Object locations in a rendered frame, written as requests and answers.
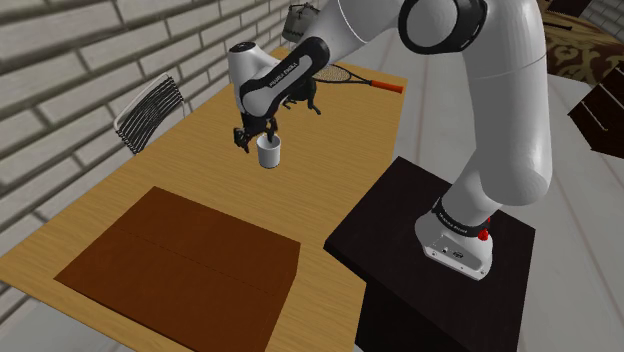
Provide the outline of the white cup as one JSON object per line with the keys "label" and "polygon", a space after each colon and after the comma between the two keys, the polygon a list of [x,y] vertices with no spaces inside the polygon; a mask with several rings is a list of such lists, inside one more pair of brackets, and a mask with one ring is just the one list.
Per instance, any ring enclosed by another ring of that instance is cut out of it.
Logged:
{"label": "white cup", "polygon": [[256,139],[259,164],[267,169],[275,168],[280,162],[281,139],[277,134],[269,139],[266,134]]}

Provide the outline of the white chair with black slats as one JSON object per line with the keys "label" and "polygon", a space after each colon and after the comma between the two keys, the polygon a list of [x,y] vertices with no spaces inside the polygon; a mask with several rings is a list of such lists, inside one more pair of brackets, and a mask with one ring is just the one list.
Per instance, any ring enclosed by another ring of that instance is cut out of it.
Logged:
{"label": "white chair with black slats", "polygon": [[185,100],[175,80],[164,72],[152,80],[113,120],[113,129],[125,146],[138,154],[164,120],[181,108]]}

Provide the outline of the grey bag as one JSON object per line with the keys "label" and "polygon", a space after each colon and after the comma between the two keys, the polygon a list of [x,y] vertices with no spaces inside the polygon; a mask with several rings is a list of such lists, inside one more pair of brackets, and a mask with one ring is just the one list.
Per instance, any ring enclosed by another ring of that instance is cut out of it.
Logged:
{"label": "grey bag", "polygon": [[291,43],[297,43],[308,27],[316,20],[320,10],[310,3],[290,5],[282,30],[282,37]]}

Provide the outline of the dark wooden chest of drawers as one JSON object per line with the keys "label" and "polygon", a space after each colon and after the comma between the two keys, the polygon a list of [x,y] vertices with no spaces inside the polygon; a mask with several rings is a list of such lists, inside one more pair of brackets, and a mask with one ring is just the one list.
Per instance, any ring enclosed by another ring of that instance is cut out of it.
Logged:
{"label": "dark wooden chest of drawers", "polygon": [[624,62],[613,68],[568,116],[593,151],[624,160]]}

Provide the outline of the flat brown cardboard box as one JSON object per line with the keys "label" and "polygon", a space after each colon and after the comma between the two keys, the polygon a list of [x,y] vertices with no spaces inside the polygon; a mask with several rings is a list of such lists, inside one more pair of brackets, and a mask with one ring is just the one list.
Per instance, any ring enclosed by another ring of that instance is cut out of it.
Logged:
{"label": "flat brown cardboard box", "polygon": [[195,351],[265,352],[300,244],[151,188],[56,281]]}

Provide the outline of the black robot stand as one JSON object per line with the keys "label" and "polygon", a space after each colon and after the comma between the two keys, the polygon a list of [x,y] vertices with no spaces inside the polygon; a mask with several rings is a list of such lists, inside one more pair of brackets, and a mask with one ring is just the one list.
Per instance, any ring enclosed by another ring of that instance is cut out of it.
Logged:
{"label": "black robot stand", "polygon": [[362,278],[363,352],[516,352],[535,239],[498,211],[447,212],[448,182],[398,157],[327,238]]}

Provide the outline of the black legged figure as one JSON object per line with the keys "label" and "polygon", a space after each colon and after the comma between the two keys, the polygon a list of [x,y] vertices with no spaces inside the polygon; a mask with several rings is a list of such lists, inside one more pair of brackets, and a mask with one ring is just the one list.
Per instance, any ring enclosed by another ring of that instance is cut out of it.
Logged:
{"label": "black legged figure", "polygon": [[289,103],[297,104],[299,101],[305,101],[309,109],[314,110],[318,115],[320,115],[321,111],[314,104],[316,91],[317,84],[315,79],[306,79],[283,100],[282,105],[285,108],[290,109]]}

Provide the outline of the wooden table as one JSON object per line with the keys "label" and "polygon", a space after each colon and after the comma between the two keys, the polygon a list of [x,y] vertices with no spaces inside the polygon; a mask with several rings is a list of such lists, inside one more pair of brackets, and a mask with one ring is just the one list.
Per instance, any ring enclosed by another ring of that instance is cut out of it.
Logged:
{"label": "wooden table", "polygon": [[0,280],[143,352],[189,352],[56,281],[57,274],[153,187],[301,245],[297,274],[267,352],[352,352],[364,282],[323,248],[391,164],[403,99],[362,85],[320,88],[315,109],[277,115],[281,160],[260,166],[233,141],[226,87],[0,257]]}

